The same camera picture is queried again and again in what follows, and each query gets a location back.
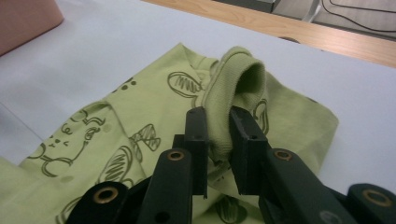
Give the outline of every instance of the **cartoon print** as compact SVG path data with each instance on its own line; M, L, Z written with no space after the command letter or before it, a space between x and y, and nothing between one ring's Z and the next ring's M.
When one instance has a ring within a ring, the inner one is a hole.
M89 127L85 131L83 139L81 139L80 147L68 148L70 144L69 140L62 140L56 137L57 134L51 136L46 142L42 143L39 149L27 159L42 160L41 172L43 175L56 177L64 169L72 166L73 162L93 139L93 136L101 131L100 127L106 122L106 119L97 117L89 118L89 114L85 110L77 112L70 120L73 121L73 123L83 122L86 126L93 125L93 127ZM61 133L65 133L66 135L73 134L72 128L68 122L61 127ZM57 150L58 152L65 151L68 156L52 158L50 154L53 150ZM75 150L73 156L70 156L70 150Z
M121 182L129 188L134 185L134 181L125 176L131 169L133 161L132 150L127 146L117 149L116 153L107 162L105 169L99 175L96 184L105 181Z
M195 108L197 98L201 95L200 91L203 91L201 82L198 82L193 77L184 72L174 72L168 76L169 88L184 98L191 98L191 107Z
M235 224L243 222L247 216L248 211L241 206L237 199L226 195L215 204L216 211L223 223Z
M130 86L134 86L134 85L136 85L136 81L134 81L134 78L131 77L131 78L129 78L128 80L126 80L124 83L122 83L121 86L119 86L117 89L115 89L115 90L114 90L113 92L111 92L111 93L114 93L114 92L116 92L116 91L118 91L118 90L126 91L126 90L129 89Z
M264 134L268 134L270 125L268 121L267 100L262 99L253 110L253 118L258 122Z
M139 162L143 160L143 155L141 151L141 144L148 147L151 151L157 150L160 146L161 138L156 137L154 125L148 124L144 128L142 128L139 132L132 135L129 138L132 144L133 153L136 155L136 158Z

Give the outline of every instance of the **white tabletop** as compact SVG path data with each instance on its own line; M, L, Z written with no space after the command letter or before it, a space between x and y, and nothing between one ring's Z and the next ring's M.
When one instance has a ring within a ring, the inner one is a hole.
M0 156L19 163L75 111L181 42L209 57L242 46L340 119L320 171L342 193L396 193L396 69L133 0L58 0L64 22L0 57Z

